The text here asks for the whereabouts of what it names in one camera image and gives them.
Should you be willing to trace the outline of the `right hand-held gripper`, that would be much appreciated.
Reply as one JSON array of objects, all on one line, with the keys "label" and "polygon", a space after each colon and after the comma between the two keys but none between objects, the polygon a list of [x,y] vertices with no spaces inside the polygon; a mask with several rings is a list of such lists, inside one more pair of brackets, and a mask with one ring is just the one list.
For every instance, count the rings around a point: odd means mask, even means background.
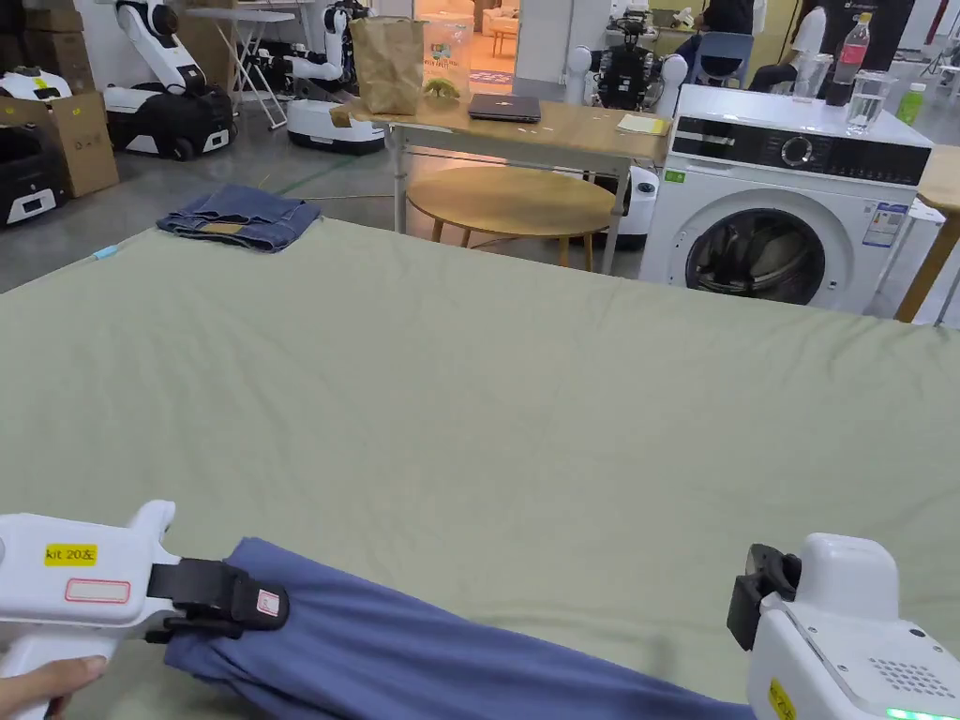
[{"label": "right hand-held gripper", "polygon": [[816,532],[799,554],[754,544],[727,628],[750,655],[757,719],[955,719],[959,663],[901,616],[893,556],[872,539]]}]

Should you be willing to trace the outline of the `person's left hand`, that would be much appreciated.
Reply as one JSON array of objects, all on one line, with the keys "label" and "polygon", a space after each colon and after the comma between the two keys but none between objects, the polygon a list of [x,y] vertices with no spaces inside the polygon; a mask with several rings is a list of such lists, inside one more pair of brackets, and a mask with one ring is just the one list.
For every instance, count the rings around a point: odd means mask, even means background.
[{"label": "person's left hand", "polygon": [[53,703],[53,719],[62,719],[72,695],[101,678],[109,659],[103,655],[57,659],[23,675],[1,679],[1,718]]}]

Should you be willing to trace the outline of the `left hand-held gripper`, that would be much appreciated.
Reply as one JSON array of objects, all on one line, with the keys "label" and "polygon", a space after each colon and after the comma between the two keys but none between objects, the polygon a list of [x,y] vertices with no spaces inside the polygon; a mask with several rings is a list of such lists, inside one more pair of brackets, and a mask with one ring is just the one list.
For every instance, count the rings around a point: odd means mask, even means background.
[{"label": "left hand-held gripper", "polygon": [[35,514],[1,518],[4,678],[121,641],[178,636],[239,639],[281,629],[287,591],[224,561],[182,559],[162,541],[176,506],[151,501],[125,526]]}]

